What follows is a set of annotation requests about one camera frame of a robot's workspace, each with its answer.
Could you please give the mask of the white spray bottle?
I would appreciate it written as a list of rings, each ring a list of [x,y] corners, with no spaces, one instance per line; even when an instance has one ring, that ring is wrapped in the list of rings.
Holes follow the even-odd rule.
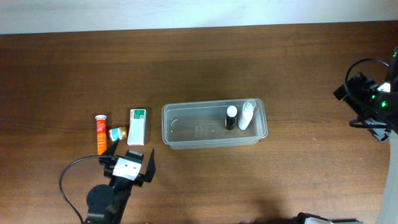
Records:
[[[243,104],[242,111],[240,113],[238,127],[240,130],[246,130],[249,126],[249,123],[252,120],[254,109],[256,108],[256,102],[254,100],[247,100]]]

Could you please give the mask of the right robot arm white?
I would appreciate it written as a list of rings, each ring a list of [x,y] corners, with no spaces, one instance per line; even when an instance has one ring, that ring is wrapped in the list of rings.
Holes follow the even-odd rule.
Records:
[[[361,72],[349,77],[354,67],[370,61],[387,67],[384,83],[379,85]],[[349,126],[367,129],[378,141],[389,142],[389,168],[376,222],[397,223],[397,48],[390,64],[376,58],[363,58],[353,63],[343,84],[333,94],[357,114]]]

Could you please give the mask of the orange tablet tube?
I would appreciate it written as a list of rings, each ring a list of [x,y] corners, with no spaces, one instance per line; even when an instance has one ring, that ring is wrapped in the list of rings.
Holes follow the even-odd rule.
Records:
[[[107,150],[106,115],[96,115],[97,155],[102,155]]]

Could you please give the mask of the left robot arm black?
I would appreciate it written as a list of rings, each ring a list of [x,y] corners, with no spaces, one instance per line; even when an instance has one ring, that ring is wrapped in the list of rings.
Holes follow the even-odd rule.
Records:
[[[146,172],[141,174],[144,155],[128,150],[124,156],[116,156],[114,153],[118,143],[115,141],[99,157],[99,163],[104,166],[104,176],[109,179],[109,183],[97,185],[88,192],[88,212],[84,223],[120,223],[132,188],[152,182],[155,175],[154,150],[150,154]]]

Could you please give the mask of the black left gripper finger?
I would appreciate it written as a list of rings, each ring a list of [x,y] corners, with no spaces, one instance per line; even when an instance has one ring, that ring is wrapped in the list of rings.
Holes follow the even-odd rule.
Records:
[[[119,144],[119,140],[116,140],[115,142],[113,142],[113,144],[107,148],[107,150],[104,152],[105,156],[113,156],[117,147]]]
[[[142,176],[142,181],[143,182],[152,182],[152,179],[154,178],[155,175],[155,149],[152,150],[150,154],[150,158],[147,164],[147,169],[146,173]]]

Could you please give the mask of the dark bottle white cap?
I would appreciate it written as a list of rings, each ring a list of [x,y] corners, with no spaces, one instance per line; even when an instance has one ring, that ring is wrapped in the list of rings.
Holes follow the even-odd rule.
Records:
[[[227,130],[233,130],[236,126],[236,116],[238,110],[235,106],[229,106],[226,110],[226,120],[225,120],[225,127]]]

